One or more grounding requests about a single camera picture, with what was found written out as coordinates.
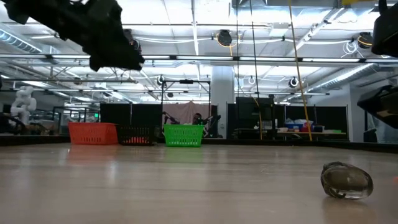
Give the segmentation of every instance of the ceiling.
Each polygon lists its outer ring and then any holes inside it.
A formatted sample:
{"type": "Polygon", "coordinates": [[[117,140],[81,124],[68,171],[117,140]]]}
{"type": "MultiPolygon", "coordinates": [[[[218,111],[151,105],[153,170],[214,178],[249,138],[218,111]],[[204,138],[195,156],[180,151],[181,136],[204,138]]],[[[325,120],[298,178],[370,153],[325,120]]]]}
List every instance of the ceiling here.
{"type": "MultiPolygon", "coordinates": [[[[248,3],[239,1],[236,7],[231,0],[118,0],[123,8],[122,23],[124,28],[133,30],[134,37],[140,42],[143,55],[205,55],[205,56],[240,56],[240,57],[293,57],[294,45],[292,28],[284,27],[283,23],[290,22],[287,1],[257,1],[252,0],[252,15],[248,3]],[[228,29],[236,46],[222,47],[215,40],[221,29],[228,29]]],[[[321,58],[380,58],[373,55],[370,49],[361,49],[353,44],[348,45],[351,38],[357,38],[360,32],[372,32],[374,20],[379,16],[373,12],[375,2],[354,4],[349,9],[338,9],[333,0],[321,1],[293,1],[293,23],[295,40],[298,46],[298,57],[321,58]]],[[[72,41],[62,41],[54,37],[54,31],[30,19],[26,25],[16,24],[8,19],[4,6],[0,6],[0,30],[9,29],[12,34],[32,45],[50,45],[59,54],[84,54],[81,47],[72,41]]],[[[26,54],[8,43],[0,41],[0,54],[26,54]]],[[[86,61],[62,60],[60,65],[52,65],[42,60],[13,59],[0,63],[0,71],[10,78],[23,78],[34,75],[36,78],[49,77],[57,74],[59,79],[94,80],[122,80],[130,78],[137,80],[133,83],[53,83],[54,88],[71,88],[90,90],[94,86],[101,86],[110,90],[159,90],[156,79],[161,75],[167,80],[191,79],[211,80],[214,63],[191,61],[156,61],[150,66],[147,60],[142,72],[123,71],[112,68],[102,68],[98,72],[90,70],[86,61]]],[[[297,77],[294,63],[282,65],[278,61],[267,65],[249,65],[245,63],[229,63],[233,66],[236,80],[239,80],[242,91],[256,91],[256,84],[252,78],[258,77],[259,91],[296,92],[287,83],[292,77],[297,77]]],[[[300,75],[304,86],[310,86],[320,80],[345,68],[344,64],[323,64],[317,66],[300,66],[300,75]]],[[[201,93],[175,94],[173,98],[165,98],[169,102],[208,100],[208,94],[200,85],[186,85],[176,83],[169,91],[202,91],[201,93]]],[[[71,95],[67,91],[60,91],[62,96],[71,95]]],[[[159,101],[159,93],[123,93],[123,97],[103,98],[101,93],[90,92],[86,98],[107,101],[151,102],[159,101]]]]}

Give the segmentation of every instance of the wooden floor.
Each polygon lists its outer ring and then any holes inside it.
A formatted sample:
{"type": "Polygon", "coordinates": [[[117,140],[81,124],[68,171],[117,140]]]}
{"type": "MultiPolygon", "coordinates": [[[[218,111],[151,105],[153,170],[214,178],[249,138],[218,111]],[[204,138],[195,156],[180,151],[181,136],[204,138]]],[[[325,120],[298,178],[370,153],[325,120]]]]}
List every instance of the wooden floor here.
{"type": "Polygon", "coordinates": [[[398,155],[270,146],[0,147],[0,223],[398,223],[398,155]],[[328,198],[322,165],[368,171],[373,194],[328,198]]]}

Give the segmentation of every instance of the green basket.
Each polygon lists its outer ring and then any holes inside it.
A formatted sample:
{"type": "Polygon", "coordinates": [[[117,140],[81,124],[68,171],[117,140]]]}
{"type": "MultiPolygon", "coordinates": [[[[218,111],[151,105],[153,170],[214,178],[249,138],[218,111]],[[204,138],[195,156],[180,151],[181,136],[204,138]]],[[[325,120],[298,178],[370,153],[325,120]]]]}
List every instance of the green basket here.
{"type": "Polygon", "coordinates": [[[203,125],[165,124],[166,146],[200,147],[203,125]]]}

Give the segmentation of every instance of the white robot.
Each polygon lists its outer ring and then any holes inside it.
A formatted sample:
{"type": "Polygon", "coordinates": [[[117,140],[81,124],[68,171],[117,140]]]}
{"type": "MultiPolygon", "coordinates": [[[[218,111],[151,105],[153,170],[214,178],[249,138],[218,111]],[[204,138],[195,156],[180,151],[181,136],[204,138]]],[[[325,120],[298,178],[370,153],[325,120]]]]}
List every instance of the white robot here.
{"type": "Polygon", "coordinates": [[[22,86],[11,105],[11,116],[17,116],[24,124],[29,123],[30,112],[36,110],[37,102],[35,98],[32,98],[33,90],[31,86],[22,86]]]}

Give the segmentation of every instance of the plastic basket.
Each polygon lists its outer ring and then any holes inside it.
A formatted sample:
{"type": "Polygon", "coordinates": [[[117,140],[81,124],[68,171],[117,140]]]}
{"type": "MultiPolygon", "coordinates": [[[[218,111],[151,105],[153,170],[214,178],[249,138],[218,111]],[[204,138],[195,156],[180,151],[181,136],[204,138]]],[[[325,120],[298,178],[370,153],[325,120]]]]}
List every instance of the plastic basket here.
{"type": "Polygon", "coordinates": [[[203,125],[165,124],[166,146],[200,147],[203,125]]]}
{"type": "Polygon", "coordinates": [[[119,144],[123,146],[153,146],[154,126],[116,125],[119,144]]]}
{"type": "Polygon", "coordinates": [[[69,135],[72,144],[117,144],[116,128],[111,123],[69,122],[69,135]]]}

